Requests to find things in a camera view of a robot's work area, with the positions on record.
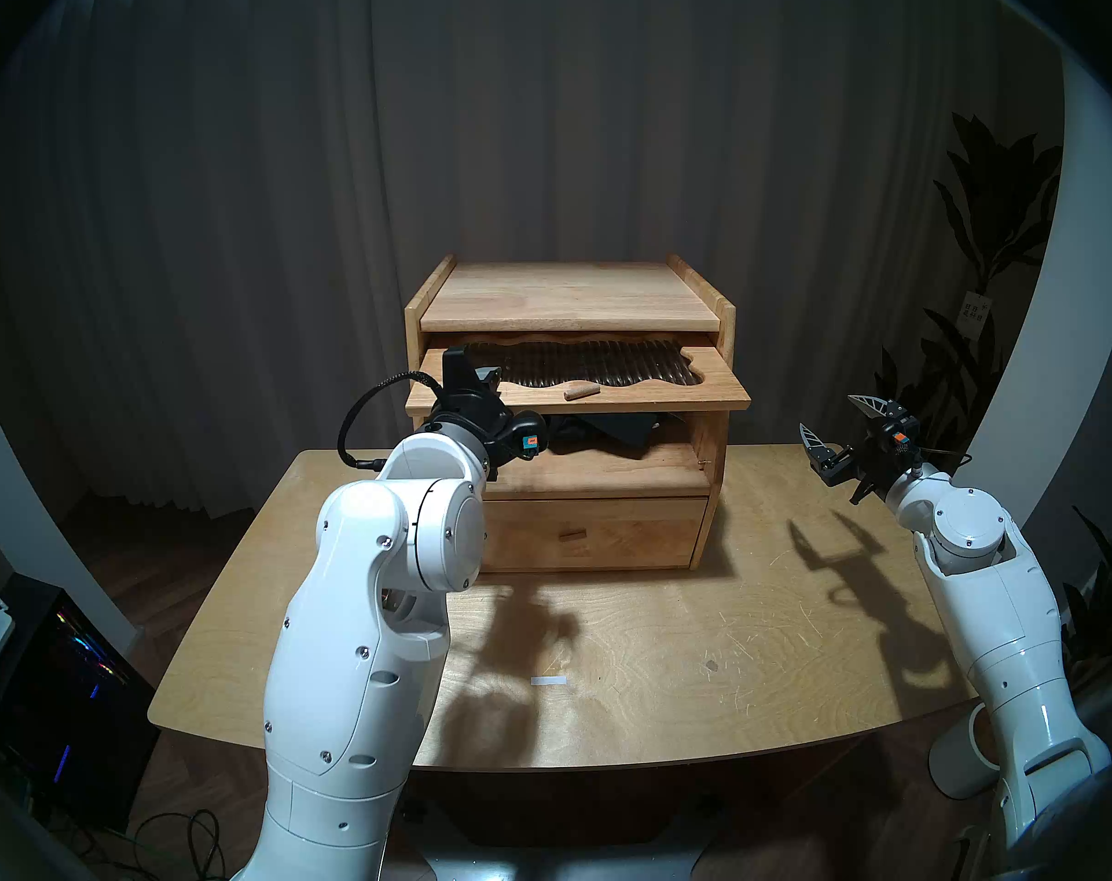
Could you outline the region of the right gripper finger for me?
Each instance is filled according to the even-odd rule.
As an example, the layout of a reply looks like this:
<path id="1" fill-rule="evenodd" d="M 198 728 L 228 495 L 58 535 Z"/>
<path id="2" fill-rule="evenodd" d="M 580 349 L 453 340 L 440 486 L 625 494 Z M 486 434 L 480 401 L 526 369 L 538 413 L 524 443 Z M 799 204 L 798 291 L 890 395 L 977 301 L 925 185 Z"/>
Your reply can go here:
<path id="1" fill-rule="evenodd" d="M 848 395 L 847 399 L 870 420 L 872 432 L 919 432 L 919 419 L 898 400 L 868 395 Z"/>
<path id="2" fill-rule="evenodd" d="M 800 423 L 800 438 L 811 469 L 826 486 L 835 487 L 855 478 L 855 449 L 852 445 L 843 446 L 840 451 L 833 449 L 804 423 Z"/>

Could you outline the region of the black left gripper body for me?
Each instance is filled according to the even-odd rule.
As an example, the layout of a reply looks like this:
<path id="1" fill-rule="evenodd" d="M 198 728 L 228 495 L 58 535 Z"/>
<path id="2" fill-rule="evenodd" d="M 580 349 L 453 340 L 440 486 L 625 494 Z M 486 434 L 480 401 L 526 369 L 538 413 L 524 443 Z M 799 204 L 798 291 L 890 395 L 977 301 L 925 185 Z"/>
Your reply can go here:
<path id="1" fill-rule="evenodd" d="M 496 482 L 502 466 L 517 456 L 512 425 L 510 410 L 485 392 L 441 390 L 424 422 L 424 430 L 440 434 L 450 428 L 469 434 L 476 457 L 485 461 L 486 481 Z"/>

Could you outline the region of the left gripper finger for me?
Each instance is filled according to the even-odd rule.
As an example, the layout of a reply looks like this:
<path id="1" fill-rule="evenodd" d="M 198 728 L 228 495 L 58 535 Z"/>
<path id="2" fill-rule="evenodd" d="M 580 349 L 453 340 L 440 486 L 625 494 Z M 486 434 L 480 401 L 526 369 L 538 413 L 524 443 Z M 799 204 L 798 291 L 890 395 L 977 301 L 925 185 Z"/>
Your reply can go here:
<path id="1" fill-rule="evenodd" d="M 469 346 L 451 346 L 441 356 L 441 386 L 448 395 L 498 397 L 502 367 L 476 365 L 480 355 L 471 358 Z"/>

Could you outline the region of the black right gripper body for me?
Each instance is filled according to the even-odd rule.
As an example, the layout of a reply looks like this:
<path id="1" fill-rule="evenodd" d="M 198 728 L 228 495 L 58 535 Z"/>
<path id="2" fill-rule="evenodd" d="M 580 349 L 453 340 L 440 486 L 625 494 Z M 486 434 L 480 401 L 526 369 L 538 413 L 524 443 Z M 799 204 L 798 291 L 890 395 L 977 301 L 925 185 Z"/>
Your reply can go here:
<path id="1" fill-rule="evenodd" d="M 858 486 L 848 502 L 852 505 L 871 493 L 886 499 L 888 489 L 905 474 L 915 471 L 915 442 L 910 432 L 867 434 L 855 449 L 855 476 Z"/>

